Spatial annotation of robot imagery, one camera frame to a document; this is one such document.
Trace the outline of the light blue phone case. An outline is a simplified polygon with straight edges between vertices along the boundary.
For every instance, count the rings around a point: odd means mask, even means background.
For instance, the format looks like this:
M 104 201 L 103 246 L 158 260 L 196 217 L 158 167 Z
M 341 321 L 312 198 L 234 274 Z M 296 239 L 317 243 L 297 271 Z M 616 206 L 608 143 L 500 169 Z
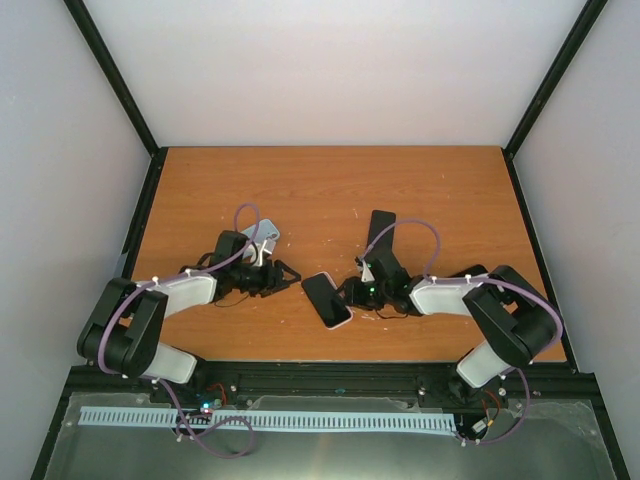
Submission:
M 277 242 L 280 238 L 280 231 L 276 227 L 276 225 L 269 219 L 262 219 L 258 226 L 252 225 L 248 228 L 245 228 L 241 231 L 246 237 L 250 238 L 254 231 L 257 233 L 254 236 L 253 242 L 250 246 L 243 252 L 243 259 L 249 258 L 250 260 L 256 259 L 256 249 L 255 247 L 260 246 L 265 240 L 271 240 L 273 242 Z

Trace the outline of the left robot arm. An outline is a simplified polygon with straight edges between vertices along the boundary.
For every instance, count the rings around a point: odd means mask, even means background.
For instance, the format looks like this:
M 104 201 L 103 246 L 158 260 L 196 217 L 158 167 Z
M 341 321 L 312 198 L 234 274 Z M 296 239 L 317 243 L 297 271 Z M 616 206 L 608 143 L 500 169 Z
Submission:
M 201 400 L 208 378 L 203 360 L 160 341 L 164 321 L 187 309 L 214 304 L 236 290 L 267 297 L 301 281 L 298 272 L 272 258 L 277 237 L 252 227 L 225 230 L 211 252 L 167 279 L 110 280 L 81 331 L 76 348 L 103 372 L 173 383 L 186 402 Z

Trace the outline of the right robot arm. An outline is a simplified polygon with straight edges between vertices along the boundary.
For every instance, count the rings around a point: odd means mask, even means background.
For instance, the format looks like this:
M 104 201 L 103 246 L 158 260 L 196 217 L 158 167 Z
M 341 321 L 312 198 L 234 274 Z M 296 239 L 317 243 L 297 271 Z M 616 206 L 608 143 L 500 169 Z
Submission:
M 357 262 L 361 274 L 335 289 L 348 307 L 378 311 L 392 307 L 402 316 L 468 316 L 483 341 L 465 354 L 447 381 L 450 395 L 468 404 L 495 378 L 529 365 L 561 340 L 563 321 L 515 269 L 489 272 L 475 265 L 452 277 L 410 276 L 390 250 L 374 250 Z

